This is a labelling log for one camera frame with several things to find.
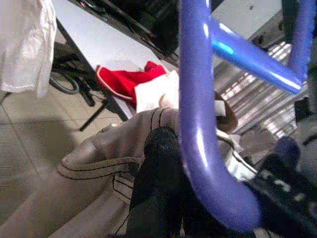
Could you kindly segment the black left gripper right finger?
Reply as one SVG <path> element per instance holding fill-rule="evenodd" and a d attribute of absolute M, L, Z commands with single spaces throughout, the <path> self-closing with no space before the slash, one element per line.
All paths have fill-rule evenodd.
<path fill-rule="evenodd" d="M 296 171 L 300 155 L 294 139 L 279 139 L 247 182 L 260 201 L 262 228 L 285 238 L 317 236 L 317 188 Z"/>

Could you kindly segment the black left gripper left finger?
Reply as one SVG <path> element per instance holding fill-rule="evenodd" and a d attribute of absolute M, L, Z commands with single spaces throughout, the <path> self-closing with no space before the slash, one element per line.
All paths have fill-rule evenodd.
<path fill-rule="evenodd" d="M 177 137 L 169 127 L 150 132 L 145 160 L 134 179 L 126 235 L 129 238 L 215 238 L 217 224 L 196 198 L 184 174 Z"/>

